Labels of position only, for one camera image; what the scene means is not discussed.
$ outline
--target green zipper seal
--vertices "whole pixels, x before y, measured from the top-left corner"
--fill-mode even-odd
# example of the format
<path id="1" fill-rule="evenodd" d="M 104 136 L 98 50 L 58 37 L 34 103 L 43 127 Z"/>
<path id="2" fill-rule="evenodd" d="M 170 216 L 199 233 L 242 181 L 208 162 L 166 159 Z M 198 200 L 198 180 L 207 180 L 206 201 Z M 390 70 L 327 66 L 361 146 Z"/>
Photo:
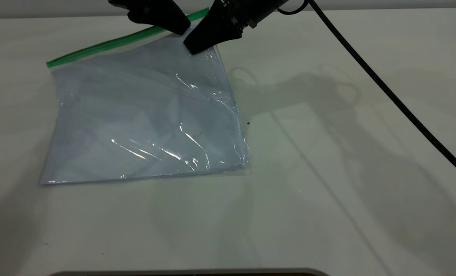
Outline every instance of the green zipper seal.
<path id="1" fill-rule="evenodd" d="M 201 19 L 206 16 L 206 14 L 209 12 L 209 8 L 202 9 L 200 11 L 196 11 L 194 13 L 191 13 L 187 16 L 190 21 L 195 21 L 197 19 Z M 140 30 L 137 33 L 133 33 L 130 35 L 126 35 L 123 37 L 119 37 L 116 39 L 108 40 L 105 42 L 102 42 L 100 44 L 96 44 L 81 50 L 78 50 L 76 52 L 72 52 L 70 54 L 67 54 L 65 56 L 58 57 L 54 59 L 53 61 L 48 61 L 46 62 L 47 68 L 51 67 L 56 67 L 59 65 L 67 64 L 73 61 L 78 61 L 79 59 L 85 58 L 87 56 L 91 56 L 94 54 L 98 54 L 103 51 L 108 51 L 110 49 L 115 49 L 118 47 L 122 47 L 134 42 L 137 42 L 139 40 L 151 37 L 153 35 L 158 35 L 159 33 L 163 33 L 165 29 L 160 28 L 158 26 L 153 26 L 149 27 L 145 30 Z"/>

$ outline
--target cable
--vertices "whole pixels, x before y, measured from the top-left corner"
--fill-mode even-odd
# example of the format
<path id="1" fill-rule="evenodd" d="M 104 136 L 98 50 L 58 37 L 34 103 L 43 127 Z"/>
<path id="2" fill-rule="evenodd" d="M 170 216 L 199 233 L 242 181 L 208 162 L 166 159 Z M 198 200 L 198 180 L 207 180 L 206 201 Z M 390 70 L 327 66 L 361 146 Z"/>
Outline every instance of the cable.
<path id="1" fill-rule="evenodd" d="M 294 10 L 294 11 L 284 11 L 284 10 L 281 10 L 281 9 L 277 9 L 277 11 L 282 13 L 282 14 L 285 14 L 285 15 L 293 15 L 293 14 L 297 14 L 298 12 L 304 10 L 305 7 L 307 7 L 309 3 L 310 3 L 309 0 L 305 0 L 303 2 L 303 5 L 301 5 L 301 7 L 299 7 L 297 10 Z"/>
<path id="2" fill-rule="evenodd" d="M 438 149 L 441 154 L 446 157 L 448 161 L 453 164 L 456 168 L 456 157 L 443 145 L 441 142 L 434 137 L 434 135 L 415 117 L 414 114 L 402 103 L 400 99 L 391 91 L 391 89 L 384 83 L 384 81 L 378 77 L 374 70 L 361 58 L 361 56 L 355 51 L 355 49 L 347 42 L 347 40 L 340 34 L 340 32 L 333 26 L 331 21 L 326 17 L 326 15 L 321 11 L 319 6 L 315 3 L 314 0 L 307 0 L 309 5 L 313 7 L 315 12 L 325 23 L 325 25 L 330 29 L 330 31 L 335 35 L 335 37 L 340 41 L 342 46 L 351 54 L 351 56 L 361 65 L 361 67 L 368 73 L 368 75 L 376 82 L 378 86 L 383 90 L 383 92 L 390 98 L 391 101 L 400 109 L 400 111 L 414 124 L 414 126 L 419 129 L 419 131 L 431 142 L 431 144 Z"/>

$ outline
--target robotic arm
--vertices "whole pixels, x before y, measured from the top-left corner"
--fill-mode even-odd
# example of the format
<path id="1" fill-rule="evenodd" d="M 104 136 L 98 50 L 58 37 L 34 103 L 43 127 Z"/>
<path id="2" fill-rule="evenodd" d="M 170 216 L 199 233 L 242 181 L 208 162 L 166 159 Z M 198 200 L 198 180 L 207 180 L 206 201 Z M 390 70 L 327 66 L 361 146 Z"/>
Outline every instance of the robotic arm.
<path id="1" fill-rule="evenodd" d="M 214 0 L 209 13 L 185 39 L 192 54 L 209 47 L 242 37 L 247 26 L 255 28 L 264 18 L 288 0 Z M 129 10 L 128 17 L 135 23 L 146 23 L 183 35 L 190 26 L 189 19 L 173 0 L 109 0 L 109 3 Z M 295 14 L 308 5 L 305 1 Z"/>

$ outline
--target plastic bag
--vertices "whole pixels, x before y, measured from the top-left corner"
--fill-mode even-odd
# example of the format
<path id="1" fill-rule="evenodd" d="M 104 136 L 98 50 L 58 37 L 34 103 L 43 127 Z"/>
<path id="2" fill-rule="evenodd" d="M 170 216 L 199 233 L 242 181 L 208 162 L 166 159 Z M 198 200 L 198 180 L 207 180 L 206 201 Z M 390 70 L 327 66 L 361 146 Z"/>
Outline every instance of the plastic bag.
<path id="1" fill-rule="evenodd" d="M 226 73 L 215 49 L 189 54 L 183 40 L 191 29 L 52 70 L 59 111 L 40 184 L 246 167 Z"/>

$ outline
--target table surface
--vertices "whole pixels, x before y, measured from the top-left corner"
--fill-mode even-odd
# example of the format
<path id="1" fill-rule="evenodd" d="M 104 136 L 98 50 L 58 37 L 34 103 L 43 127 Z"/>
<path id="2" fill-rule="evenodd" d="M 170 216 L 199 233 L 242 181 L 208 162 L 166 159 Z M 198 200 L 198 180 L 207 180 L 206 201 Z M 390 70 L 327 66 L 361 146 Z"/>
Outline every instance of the table surface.
<path id="1" fill-rule="evenodd" d="M 330 11 L 456 155 L 456 9 Z M 313 12 L 219 46 L 251 169 L 38 187 L 56 120 L 45 61 L 144 26 L 0 20 L 0 275 L 314 268 L 456 275 L 456 169 Z"/>

